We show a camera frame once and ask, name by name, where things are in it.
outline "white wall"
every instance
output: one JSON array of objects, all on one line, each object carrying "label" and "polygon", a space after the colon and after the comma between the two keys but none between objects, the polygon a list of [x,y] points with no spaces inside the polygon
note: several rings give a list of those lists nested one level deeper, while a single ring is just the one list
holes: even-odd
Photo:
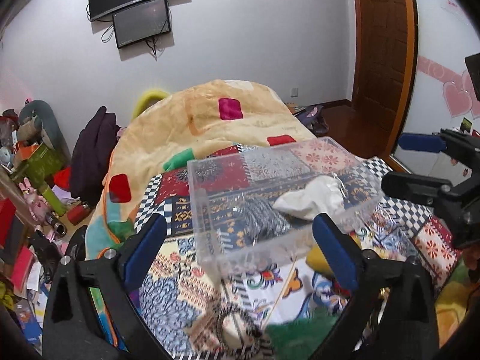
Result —
[{"label": "white wall", "polygon": [[88,0],[32,0],[6,28],[0,106],[47,101],[70,147],[100,105],[126,126],[140,94],[216,78],[253,80],[300,104],[350,98],[347,0],[169,0],[172,33],[155,61],[144,43],[117,50]]},{"label": "white wall", "polygon": [[347,76],[346,99],[353,98],[353,81],[355,78],[355,61],[357,52],[357,17],[355,15],[355,0],[346,0],[349,22],[349,73]]},{"label": "white wall", "polygon": [[[418,54],[462,74],[465,57],[480,52],[480,39],[466,16],[456,16],[443,9],[445,0],[417,0]],[[472,121],[471,112],[452,118],[443,98],[443,83],[417,72],[409,112],[403,132],[431,134],[440,128],[460,127],[463,117]],[[480,131],[480,119],[473,123]],[[394,153],[412,172],[428,175],[436,154],[405,151]]]}]

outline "metal screw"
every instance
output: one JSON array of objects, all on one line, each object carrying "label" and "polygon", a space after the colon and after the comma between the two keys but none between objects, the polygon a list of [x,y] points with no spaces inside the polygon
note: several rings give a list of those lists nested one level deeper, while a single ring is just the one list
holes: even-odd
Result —
[{"label": "metal screw", "polygon": [[366,258],[367,260],[372,260],[378,258],[378,254],[375,253],[372,249],[365,249],[362,250],[361,255]]},{"label": "metal screw", "polygon": [[117,251],[115,249],[109,249],[104,253],[104,257],[107,259],[112,259],[117,255]]},{"label": "metal screw", "polygon": [[465,212],[463,215],[463,220],[467,225],[471,225],[473,220],[472,220],[472,214],[470,212]]},{"label": "metal screw", "polygon": [[414,266],[420,265],[420,259],[417,256],[408,256],[406,258],[406,261],[410,264],[413,264]]},{"label": "metal screw", "polygon": [[71,257],[70,257],[70,256],[63,256],[63,257],[60,259],[60,264],[62,264],[63,266],[65,266],[65,265],[67,265],[70,261],[71,261]]}]

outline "yellow fabric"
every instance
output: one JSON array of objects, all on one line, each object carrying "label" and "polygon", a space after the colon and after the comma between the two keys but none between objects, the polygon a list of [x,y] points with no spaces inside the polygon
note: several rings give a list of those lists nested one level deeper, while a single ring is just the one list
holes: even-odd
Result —
[{"label": "yellow fabric", "polygon": [[159,89],[150,89],[149,91],[146,91],[141,95],[140,99],[136,103],[131,120],[134,120],[136,117],[138,117],[138,115],[151,107],[153,104],[167,97],[169,97],[169,94]]},{"label": "yellow fabric", "polygon": [[445,344],[480,297],[480,285],[472,283],[461,259],[435,302],[440,346]]},{"label": "yellow fabric", "polygon": [[[358,247],[362,247],[358,237],[352,238],[357,243]],[[312,247],[311,251],[308,252],[306,263],[311,269],[327,278],[332,278],[334,276],[332,268],[328,265],[327,260],[318,245]]]},{"label": "yellow fabric", "polygon": [[[221,120],[218,100],[237,99],[242,119]],[[297,141],[314,138],[267,86],[249,81],[215,80],[174,93],[157,102],[124,131],[104,179],[124,173],[128,176],[131,201],[122,203],[120,220],[137,210],[150,179],[163,173],[163,164],[186,149],[195,158],[235,143],[269,146],[267,137],[290,135]],[[93,223],[103,215],[101,202],[93,214]]]}]

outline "red box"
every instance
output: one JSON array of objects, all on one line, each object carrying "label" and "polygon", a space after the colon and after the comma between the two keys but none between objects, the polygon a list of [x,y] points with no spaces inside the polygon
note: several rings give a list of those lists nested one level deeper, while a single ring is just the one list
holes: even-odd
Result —
[{"label": "red box", "polygon": [[14,220],[16,208],[10,199],[0,200],[0,246],[5,246],[5,241]]}]

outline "green box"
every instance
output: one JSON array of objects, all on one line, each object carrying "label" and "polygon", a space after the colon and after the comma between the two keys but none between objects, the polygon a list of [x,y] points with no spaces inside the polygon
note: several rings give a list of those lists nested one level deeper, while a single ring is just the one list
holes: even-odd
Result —
[{"label": "green box", "polygon": [[32,155],[11,173],[15,184],[22,183],[28,177],[32,187],[39,188],[49,175],[57,173],[63,167],[62,157],[58,152],[42,143]]}]

